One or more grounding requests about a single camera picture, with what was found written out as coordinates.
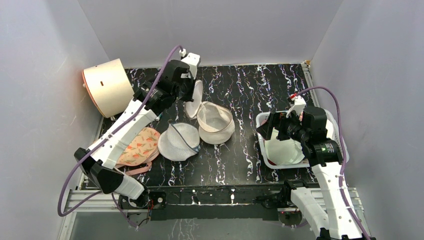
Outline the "pale green bra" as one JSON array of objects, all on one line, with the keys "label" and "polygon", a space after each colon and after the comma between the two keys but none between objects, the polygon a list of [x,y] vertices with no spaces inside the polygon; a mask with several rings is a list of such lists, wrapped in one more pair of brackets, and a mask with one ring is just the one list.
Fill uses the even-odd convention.
[{"label": "pale green bra", "polygon": [[270,140],[264,141],[266,158],[272,166],[294,165],[304,160],[301,144],[291,138],[278,140],[279,131],[273,129]]}]

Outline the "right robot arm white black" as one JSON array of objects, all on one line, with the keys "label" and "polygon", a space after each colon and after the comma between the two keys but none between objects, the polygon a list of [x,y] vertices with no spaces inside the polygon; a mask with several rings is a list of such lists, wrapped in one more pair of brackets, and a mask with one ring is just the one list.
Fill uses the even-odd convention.
[{"label": "right robot arm white black", "polygon": [[338,121],[328,110],[307,106],[270,112],[256,132],[266,141],[300,144],[325,206],[318,203],[304,180],[285,180],[279,193],[263,196],[262,200],[298,208],[318,240],[372,239],[351,201],[344,176],[346,147]]}]

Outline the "white mesh bag beige zipper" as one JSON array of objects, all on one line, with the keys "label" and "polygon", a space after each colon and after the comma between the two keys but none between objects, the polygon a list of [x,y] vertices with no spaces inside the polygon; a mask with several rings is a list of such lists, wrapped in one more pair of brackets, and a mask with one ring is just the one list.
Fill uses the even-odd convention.
[{"label": "white mesh bag beige zipper", "polygon": [[197,120],[199,137],[207,144],[223,144],[235,132],[231,111],[203,100],[203,82],[200,80],[195,81],[192,101],[185,103],[184,111],[189,119]]}]

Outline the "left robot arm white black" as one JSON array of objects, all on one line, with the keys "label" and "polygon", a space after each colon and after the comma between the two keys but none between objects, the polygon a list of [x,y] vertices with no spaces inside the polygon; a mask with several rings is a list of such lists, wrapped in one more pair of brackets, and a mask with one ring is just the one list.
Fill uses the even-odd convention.
[{"label": "left robot arm white black", "polygon": [[200,57],[188,54],[170,60],[155,80],[140,85],[127,108],[107,132],[87,149],[78,148],[74,157],[88,179],[104,194],[127,197],[137,208],[149,203],[148,188],[135,178],[115,170],[121,154],[139,134],[174,102],[192,102]]}]

